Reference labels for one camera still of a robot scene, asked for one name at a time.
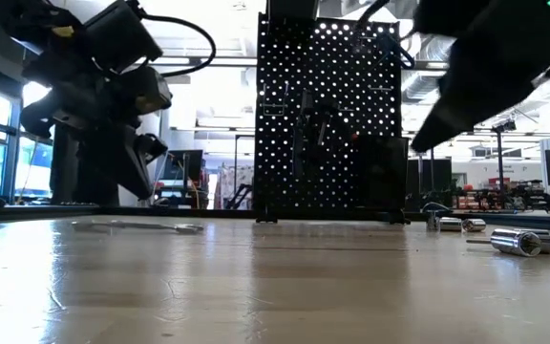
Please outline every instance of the black pegboard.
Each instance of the black pegboard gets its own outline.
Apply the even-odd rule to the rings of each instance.
[[[365,54],[353,52],[354,21],[259,17],[259,95],[256,107],[254,202],[268,209],[351,208],[357,205],[353,151],[332,152],[312,177],[293,173],[294,125],[303,90],[317,103],[339,102],[339,117],[358,135],[399,137],[400,66],[380,51],[379,35],[396,40],[398,26],[370,23],[360,34]],[[329,131],[326,141],[339,140]]]

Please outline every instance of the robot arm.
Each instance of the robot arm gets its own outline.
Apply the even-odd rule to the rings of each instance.
[[[550,2],[422,0],[418,32],[457,38],[440,99],[412,148],[424,152],[529,97],[550,79]]]
[[[149,16],[137,0],[116,0],[84,24],[49,0],[0,0],[2,28],[37,54],[23,76],[52,88],[23,110],[23,126],[46,138],[55,123],[66,126],[79,143],[81,161],[145,200],[152,193],[146,165],[167,147],[155,136],[136,134],[139,117],[169,108],[172,94],[164,79],[169,75],[148,66],[162,50],[141,25],[143,18],[189,26],[212,46],[205,63],[175,75],[213,59],[215,43],[207,32],[180,19]],[[130,70],[141,58],[145,62]]]

